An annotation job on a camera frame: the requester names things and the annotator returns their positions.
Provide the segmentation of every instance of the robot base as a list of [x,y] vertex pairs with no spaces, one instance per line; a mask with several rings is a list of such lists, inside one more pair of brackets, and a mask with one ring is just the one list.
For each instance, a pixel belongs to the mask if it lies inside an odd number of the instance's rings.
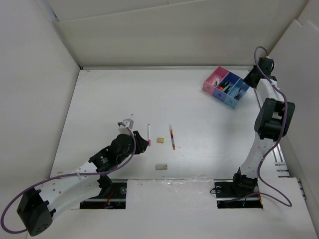
[[261,198],[258,195],[231,201],[235,198],[242,198],[253,192],[259,192],[258,187],[254,190],[243,191],[234,188],[233,180],[214,180],[217,207],[222,208],[263,208]]

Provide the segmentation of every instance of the storage box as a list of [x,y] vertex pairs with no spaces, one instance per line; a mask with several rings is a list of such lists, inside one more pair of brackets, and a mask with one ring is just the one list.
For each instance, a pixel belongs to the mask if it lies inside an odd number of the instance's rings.
[[235,108],[239,100],[244,96],[249,86],[244,80],[234,73],[219,66],[204,81],[203,90],[216,97],[220,101]]

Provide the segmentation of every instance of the marker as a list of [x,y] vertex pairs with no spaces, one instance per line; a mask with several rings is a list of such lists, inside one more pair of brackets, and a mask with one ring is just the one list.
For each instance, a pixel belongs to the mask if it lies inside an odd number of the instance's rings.
[[175,143],[174,143],[174,137],[173,137],[173,127],[171,126],[171,124],[169,125],[169,133],[170,133],[171,144],[173,146],[173,150],[175,150]]
[[148,140],[149,140],[149,146],[151,145],[151,137],[150,137],[150,129],[151,129],[151,125],[148,124]]

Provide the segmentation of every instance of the purple cable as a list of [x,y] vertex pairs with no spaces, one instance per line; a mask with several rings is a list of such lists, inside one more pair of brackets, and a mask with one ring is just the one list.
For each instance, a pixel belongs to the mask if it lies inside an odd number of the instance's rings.
[[[125,124],[123,124],[123,122],[119,122],[118,125],[122,125],[124,127]],[[60,178],[65,178],[65,177],[72,177],[72,176],[78,176],[78,175],[81,175],[81,176],[93,176],[93,175],[106,175],[106,174],[109,174],[109,173],[112,173],[114,171],[117,171],[121,168],[123,168],[125,165],[127,165],[129,163],[129,161],[133,158],[134,154],[135,154],[135,151],[136,151],[136,141],[135,141],[135,136],[133,134],[133,132],[128,128],[126,127],[126,129],[129,131],[129,133],[131,134],[132,138],[133,138],[133,142],[134,142],[134,149],[133,149],[133,152],[131,154],[131,156],[129,157],[128,160],[125,161],[125,163],[123,163],[121,166],[115,168],[115,169],[112,169],[112,170],[109,170],[109,171],[106,171],[106,172],[99,172],[99,173],[69,173],[69,174],[64,174],[64,175],[59,175],[59,176],[55,176],[55,177],[52,177],[52,178],[48,178],[48,179],[45,179],[41,182],[38,182],[36,184],[33,184],[32,186],[24,189],[22,192],[20,192],[18,195],[15,196],[15,198],[13,198],[9,203],[8,205],[5,207],[4,211],[2,212],[2,215],[1,215],[1,227],[2,229],[7,232],[7,233],[10,233],[10,234],[19,234],[19,233],[23,233],[23,232],[26,232],[27,230],[24,229],[24,230],[21,230],[21,231],[11,231],[10,229],[8,229],[5,225],[4,225],[4,216],[5,214],[7,213],[8,209],[11,207],[11,205],[21,196],[23,195],[25,192],[27,192],[28,190],[34,188],[34,187],[37,187],[43,183],[47,183],[47,182],[50,182],[52,180],[55,180],[55,179],[60,179]]]
[[[257,46],[256,49],[255,49],[255,52],[254,52],[255,65],[257,66],[257,69],[260,71],[260,73],[263,75],[263,77],[264,77],[270,84],[272,84],[271,79],[270,79],[268,76],[265,75],[265,73],[262,71],[262,69],[261,69],[260,66],[258,65],[257,55],[256,55],[256,54],[257,54],[257,50],[258,50],[259,48],[263,49],[263,50],[266,52],[267,56],[268,56],[268,51],[266,50],[265,47],[263,47],[263,46]],[[288,111],[288,100],[287,100],[287,97],[285,96],[285,94],[284,94],[283,92],[281,92],[280,90],[278,90],[274,85],[273,85],[273,88],[274,88],[275,91],[277,91],[277,92],[278,92],[280,95],[282,95],[283,98],[284,98],[285,111],[284,111],[284,117],[283,117],[283,126],[282,126],[282,128],[281,128],[281,130],[280,130],[280,134],[279,134],[279,137],[278,137],[278,139],[277,139],[277,142],[274,144],[274,146],[272,146],[272,147],[264,154],[263,159],[265,159],[266,156],[267,156],[274,148],[276,148],[277,145],[279,144],[280,140],[281,140],[282,137],[283,137],[284,130],[285,130],[285,125],[286,125],[286,121],[287,121],[287,113],[288,113],[288,112],[287,112],[287,111]],[[277,199],[277,198],[275,198],[275,197],[273,197],[273,196],[271,196],[271,195],[269,195],[269,194],[267,194],[267,193],[260,193],[260,192],[251,193],[251,194],[248,194],[248,195],[245,196],[245,197],[235,198],[235,199],[233,199],[233,200],[229,200],[228,202],[235,202],[235,201],[238,201],[238,200],[241,200],[241,199],[244,199],[244,198],[248,198],[248,197],[254,196],[254,195],[265,195],[265,196],[268,196],[268,197],[270,197],[270,198],[272,198],[272,199],[278,201],[278,202],[281,203],[281,204],[284,204],[284,205],[287,206],[287,207],[292,207],[293,204],[291,203],[291,201],[289,200],[289,198],[288,198],[284,193],[282,193],[279,189],[275,188],[274,186],[272,186],[272,185],[270,185],[269,183],[265,182],[264,179],[262,179],[262,177],[261,177],[261,175],[260,175],[260,169],[261,169],[261,166],[262,166],[263,162],[264,162],[264,161],[261,160],[260,163],[259,163],[259,165],[258,165],[258,168],[257,168],[257,175],[258,175],[260,181],[262,181],[262,182],[263,182],[264,184],[266,184],[268,187],[272,188],[273,190],[275,190],[276,192],[278,192],[279,194],[281,194],[281,195],[287,200],[288,204],[285,203],[285,202],[283,202],[283,201],[281,201],[281,200],[279,200],[279,199]]]

